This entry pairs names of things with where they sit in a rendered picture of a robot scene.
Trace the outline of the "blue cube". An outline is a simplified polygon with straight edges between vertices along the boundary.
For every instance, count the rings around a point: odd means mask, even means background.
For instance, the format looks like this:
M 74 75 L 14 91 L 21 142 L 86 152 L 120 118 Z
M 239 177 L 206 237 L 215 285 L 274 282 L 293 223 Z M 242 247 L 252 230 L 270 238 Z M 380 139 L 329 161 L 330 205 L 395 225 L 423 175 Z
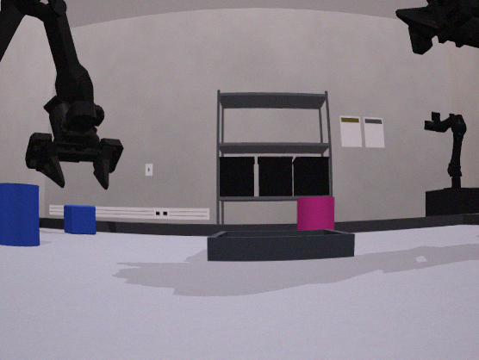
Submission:
M 96 207 L 65 205 L 64 229 L 71 234 L 96 234 Z

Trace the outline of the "blue cylinder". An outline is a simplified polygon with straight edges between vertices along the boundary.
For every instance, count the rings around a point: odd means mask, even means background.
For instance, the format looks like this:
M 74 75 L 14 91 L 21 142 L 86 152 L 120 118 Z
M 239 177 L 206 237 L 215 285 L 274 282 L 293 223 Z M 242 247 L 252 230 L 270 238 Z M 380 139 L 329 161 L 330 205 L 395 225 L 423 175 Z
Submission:
M 0 183 L 0 245 L 40 245 L 39 185 Z

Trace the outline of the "magenta cylinder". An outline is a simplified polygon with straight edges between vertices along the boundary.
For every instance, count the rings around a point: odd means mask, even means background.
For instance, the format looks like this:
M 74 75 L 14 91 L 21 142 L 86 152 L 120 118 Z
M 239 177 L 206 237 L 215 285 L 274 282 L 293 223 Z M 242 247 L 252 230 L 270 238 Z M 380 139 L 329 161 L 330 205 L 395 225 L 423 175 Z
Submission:
M 334 230 L 334 197 L 297 198 L 297 230 Z

